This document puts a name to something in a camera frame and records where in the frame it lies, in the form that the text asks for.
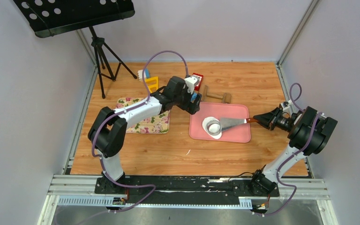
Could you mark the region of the wooden dough roller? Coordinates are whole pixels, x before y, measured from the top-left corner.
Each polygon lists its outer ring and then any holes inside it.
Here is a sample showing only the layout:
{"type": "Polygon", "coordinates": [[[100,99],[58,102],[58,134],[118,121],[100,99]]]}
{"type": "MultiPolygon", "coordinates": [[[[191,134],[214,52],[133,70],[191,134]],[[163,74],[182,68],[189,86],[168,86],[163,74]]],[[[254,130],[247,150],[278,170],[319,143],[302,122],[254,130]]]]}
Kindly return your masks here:
{"type": "Polygon", "coordinates": [[[202,92],[202,99],[201,101],[204,102],[206,98],[214,98],[221,100],[221,103],[224,104],[230,104],[232,101],[232,95],[230,93],[223,93],[223,94],[217,94],[210,92],[210,89],[208,85],[204,86],[203,92],[202,92]]]}

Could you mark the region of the metal dough scraper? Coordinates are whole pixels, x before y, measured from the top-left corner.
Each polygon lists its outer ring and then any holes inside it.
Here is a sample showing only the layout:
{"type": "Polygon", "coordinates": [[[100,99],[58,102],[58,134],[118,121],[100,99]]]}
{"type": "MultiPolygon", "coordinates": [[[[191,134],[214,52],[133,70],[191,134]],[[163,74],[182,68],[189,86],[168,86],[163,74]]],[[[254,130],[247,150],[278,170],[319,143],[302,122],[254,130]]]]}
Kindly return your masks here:
{"type": "Polygon", "coordinates": [[[222,117],[220,118],[219,122],[221,126],[221,131],[224,132],[242,124],[257,122],[257,120],[254,118],[237,119],[222,117]]]}

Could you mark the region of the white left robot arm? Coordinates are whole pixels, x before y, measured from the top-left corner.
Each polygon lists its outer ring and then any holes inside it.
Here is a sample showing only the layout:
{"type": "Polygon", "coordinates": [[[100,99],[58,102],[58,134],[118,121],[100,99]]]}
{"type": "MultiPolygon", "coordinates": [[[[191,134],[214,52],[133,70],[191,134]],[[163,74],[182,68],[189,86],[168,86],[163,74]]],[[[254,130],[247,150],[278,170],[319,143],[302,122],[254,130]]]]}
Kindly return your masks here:
{"type": "Polygon", "coordinates": [[[103,175],[108,178],[107,188],[114,194],[121,193],[125,187],[120,163],[120,150],[123,147],[127,129],[137,123],[171,110],[174,106],[193,115],[199,111],[202,95],[195,93],[200,79],[195,76],[180,78],[173,76],[168,84],[149,94],[145,99],[117,109],[104,107],[98,113],[88,139],[91,151],[98,157],[103,175]]]}

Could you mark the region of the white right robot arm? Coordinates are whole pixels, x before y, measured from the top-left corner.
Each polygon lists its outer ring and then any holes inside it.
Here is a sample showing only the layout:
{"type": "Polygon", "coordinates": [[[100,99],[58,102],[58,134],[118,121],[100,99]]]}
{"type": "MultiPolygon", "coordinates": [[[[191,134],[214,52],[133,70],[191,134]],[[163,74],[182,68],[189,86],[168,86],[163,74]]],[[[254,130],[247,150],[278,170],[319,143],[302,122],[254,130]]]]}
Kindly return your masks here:
{"type": "Polygon", "coordinates": [[[293,165],[311,154],[320,153],[338,124],[336,119],[325,117],[310,106],[288,118],[283,113],[278,107],[253,117],[256,123],[270,131],[280,128],[288,132],[289,139],[288,145],[275,160],[253,173],[248,188],[254,195],[269,195],[293,165]]]}

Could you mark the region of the white dough ball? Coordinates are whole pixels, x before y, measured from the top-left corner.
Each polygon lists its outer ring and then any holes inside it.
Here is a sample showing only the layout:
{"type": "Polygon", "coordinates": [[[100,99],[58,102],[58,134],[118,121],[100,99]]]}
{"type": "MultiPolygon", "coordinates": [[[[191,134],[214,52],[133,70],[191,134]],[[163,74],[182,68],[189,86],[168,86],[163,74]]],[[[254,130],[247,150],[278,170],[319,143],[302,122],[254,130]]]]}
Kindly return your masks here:
{"type": "Polygon", "coordinates": [[[220,122],[215,117],[206,117],[202,121],[202,128],[213,139],[218,140],[222,137],[220,122]]]}

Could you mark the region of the pink rectangular tray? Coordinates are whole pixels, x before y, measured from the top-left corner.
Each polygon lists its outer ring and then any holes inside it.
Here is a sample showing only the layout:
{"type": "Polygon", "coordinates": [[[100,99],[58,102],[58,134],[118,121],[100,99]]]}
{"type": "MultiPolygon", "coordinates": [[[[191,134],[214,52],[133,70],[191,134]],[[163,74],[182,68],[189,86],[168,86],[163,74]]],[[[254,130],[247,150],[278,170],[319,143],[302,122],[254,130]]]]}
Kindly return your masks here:
{"type": "Polygon", "coordinates": [[[203,128],[203,120],[207,117],[213,117],[217,120],[220,118],[246,119],[249,117],[249,111],[245,105],[201,102],[200,110],[190,116],[189,135],[196,140],[234,143],[247,143],[250,141],[251,131],[248,124],[224,131],[219,138],[212,137],[203,128]]]}

